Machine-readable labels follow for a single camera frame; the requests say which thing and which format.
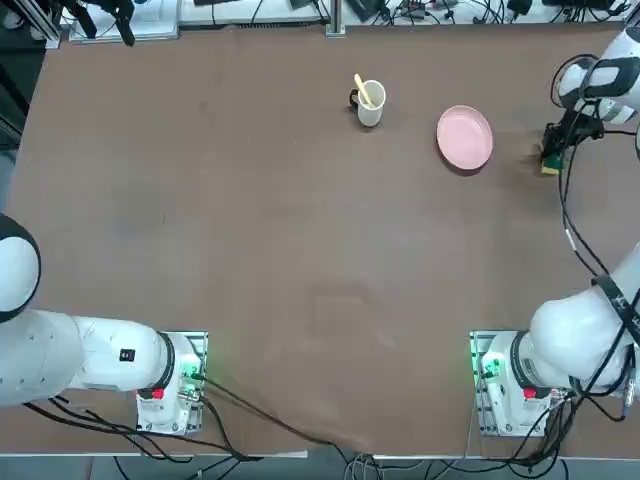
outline yellow spoon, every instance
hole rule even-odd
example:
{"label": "yellow spoon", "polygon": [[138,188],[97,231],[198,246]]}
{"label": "yellow spoon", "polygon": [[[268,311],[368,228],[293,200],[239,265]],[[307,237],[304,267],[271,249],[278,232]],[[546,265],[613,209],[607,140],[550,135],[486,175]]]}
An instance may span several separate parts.
{"label": "yellow spoon", "polygon": [[364,101],[369,105],[369,107],[375,108],[375,105],[371,101],[371,97],[369,97],[369,94],[367,93],[367,89],[364,88],[364,83],[362,83],[362,79],[360,78],[360,75],[356,73],[353,76],[353,79],[355,80],[356,86],[358,87],[358,90],[360,90],[360,93],[362,94],[362,98],[364,98]]}

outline electronic equipment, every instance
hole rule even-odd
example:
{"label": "electronic equipment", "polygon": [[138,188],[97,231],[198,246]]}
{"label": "electronic equipment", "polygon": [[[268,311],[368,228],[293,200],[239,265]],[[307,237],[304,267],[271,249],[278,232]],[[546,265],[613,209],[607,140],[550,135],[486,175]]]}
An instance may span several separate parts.
{"label": "electronic equipment", "polygon": [[415,18],[417,20],[424,20],[426,17],[425,4],[420,0],[403,0],[399,8],[401,17]]}
{"label": "electronic equipment", "polygon": [[384,8],[384,0],[347,0],[349,8],[361,22],[366,22]]}
{"label": "electronic equipment", "polygon": [[289,0],[289,4],[291,8],[297,10],[302,7],[306,7],[307,5],[312,5],[313,0]]}
{"label": "electronic equipment", "polygon": [[76,0],[58,1],[61,6],[66,7],[69,13],[75,17],[88,38],[96,38],[97,29],[84,3],[96,5],[114,18],[115,26],[120,32],[125,45],[132,47],[135,43],[135,37],[131,31],[131,17],[134,10],[131,0],[85,0],[83,4],[78,3]]}
{"label": "electronic equipment", "polygon": [[507,8],[514,14],[514,19],[520,15],[526,15],[531,10],[533,0],[509,0]]}

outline floor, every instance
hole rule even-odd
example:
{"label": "floor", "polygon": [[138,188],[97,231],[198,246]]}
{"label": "floor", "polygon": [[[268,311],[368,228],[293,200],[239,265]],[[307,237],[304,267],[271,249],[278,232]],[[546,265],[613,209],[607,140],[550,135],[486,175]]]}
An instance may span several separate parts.
{"label": "floor", "polygon": [[[130,480],[181,480],[196,475],[198,469],[218,461],[221,457],[200,457],[188,465],[174,465],[145,458],[121,457],[120,464]],[[416,462],[393,462],[383,465],[411,466]],[[571,480],[596,480],[602,478],[637,478],[640,463],[637,461],[598,461],[569,460],[567,462]],[[385,472],[386,480],[422,480],[429,465],[424,462],[411,470],[393,470]],[[465,469],[486,468],[486,462],[468,460],[459,462],[458,467]],[[227,470],[228,466],[205,472],[202,478],[214,480]],[[443,466],[434,462],[430,478],[439,473]],[[64,478],[65,480],[117,480],[122,478],[112,457],[36,457],[36,458],[0,458],[0,471],[3,478],[11,480],[41,480],[45,478]],[[360,469],[356,471],[357,480],[365,480]],[[344,462],[330,449],[311,451],[308,459],[268,458],[259,463],[243,464],[227,477],[228,480],[277,479],[294,480],[341,480],[344,477]],[[375,478],[375,472],[367,472],[369,479]],[[506,480],[517,478],[509,470],[492,473],[469,474],[449,471],[441,479],[445,480]],[[558,464],[545,477],[548,480],[562,480],[564,472]]]}

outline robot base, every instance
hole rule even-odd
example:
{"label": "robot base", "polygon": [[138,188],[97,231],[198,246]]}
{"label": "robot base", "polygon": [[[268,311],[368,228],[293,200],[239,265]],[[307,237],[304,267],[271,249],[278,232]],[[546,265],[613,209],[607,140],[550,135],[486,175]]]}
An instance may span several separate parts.
{"label": "robot base", "polygon": [[[556,390],[544,398],[526,398],[529,395],[525,396],[509,364],[509,339],[516,333],[476,330],[469,335],[481,435],[524,437],[540,415],[560,398]],[[545,416],[530,436],[542,437],[546,422]]]}
{"label": "robot base", "polygon": [[202,428],[204,382],[188,375],[205,375],[209,334],[201,331],[164,332],[175,349],[173,376],[167,388],[152,398],[136,394],[137,429],[154,433],[187,435]]}

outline black sticker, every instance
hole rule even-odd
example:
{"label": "black sticker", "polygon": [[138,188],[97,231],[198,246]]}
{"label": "black sticker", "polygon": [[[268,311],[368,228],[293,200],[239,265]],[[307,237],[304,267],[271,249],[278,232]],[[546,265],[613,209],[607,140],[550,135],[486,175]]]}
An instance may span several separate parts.
{"label": "black sticker", "polygon": [[133,362],[136,359],[136,351],[128,348],[123,348],[120,350],[120,361],[121,362]]}

